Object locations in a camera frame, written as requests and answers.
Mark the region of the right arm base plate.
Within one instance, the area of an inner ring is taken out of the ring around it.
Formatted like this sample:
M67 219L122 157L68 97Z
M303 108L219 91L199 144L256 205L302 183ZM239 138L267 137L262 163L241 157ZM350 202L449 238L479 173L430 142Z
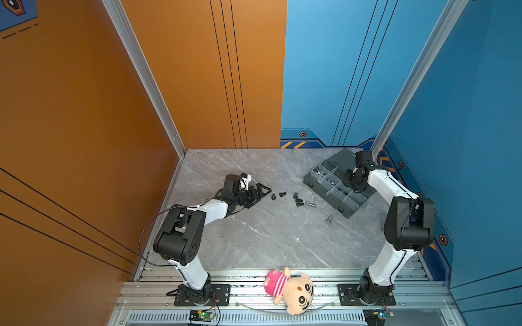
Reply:
M371 285L363 289L360 284L339 284L337 289L341 306L397 305L391 287Z

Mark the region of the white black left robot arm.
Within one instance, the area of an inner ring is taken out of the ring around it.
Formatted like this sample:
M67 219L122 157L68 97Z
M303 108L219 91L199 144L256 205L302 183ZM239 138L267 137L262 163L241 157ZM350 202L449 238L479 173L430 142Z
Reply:
M153 242L153 250L175 267L182 284L168 294L182 303L205 305L213 299L212 277L198 257L206 225L237 213L236 208L249 209L272 192L257 183L242 186L242 181L226 182L208 202L198 206L173 205Z

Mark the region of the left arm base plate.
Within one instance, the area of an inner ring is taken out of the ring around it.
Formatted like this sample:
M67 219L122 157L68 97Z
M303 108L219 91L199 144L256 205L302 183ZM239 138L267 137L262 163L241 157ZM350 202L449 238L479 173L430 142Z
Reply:
M175 306L228 306L231 298L230 284L205 285L200 290L194 290L186 285L177 288Z

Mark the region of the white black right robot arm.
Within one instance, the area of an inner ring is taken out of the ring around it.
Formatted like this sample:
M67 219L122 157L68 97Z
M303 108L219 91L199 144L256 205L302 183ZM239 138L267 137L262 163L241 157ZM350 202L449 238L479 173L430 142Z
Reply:
M380 304L395 289L394 282L408 260L434 239L434 203L410 191L385 168L359 164L347 170L345 186L356 192L372 187L388 204L383 227L385 244L360 279L359 297Z

